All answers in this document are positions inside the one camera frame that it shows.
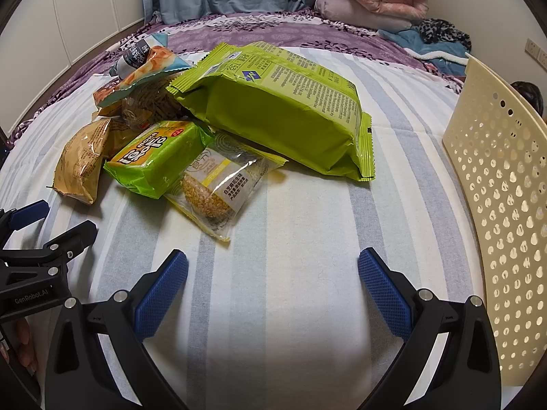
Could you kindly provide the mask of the person's left hand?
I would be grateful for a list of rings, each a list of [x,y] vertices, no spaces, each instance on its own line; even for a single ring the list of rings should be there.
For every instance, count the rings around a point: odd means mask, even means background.
[[[15,350],[8,350],[1,343],[1,355],[9,364],[13,356],[18,358],[23,367],[33,375],[38,370],[38,359],[34,349],[34,341],[31,338],[30,325],[26,318],[20,318],[15,322],[15,334],[18,340]]]

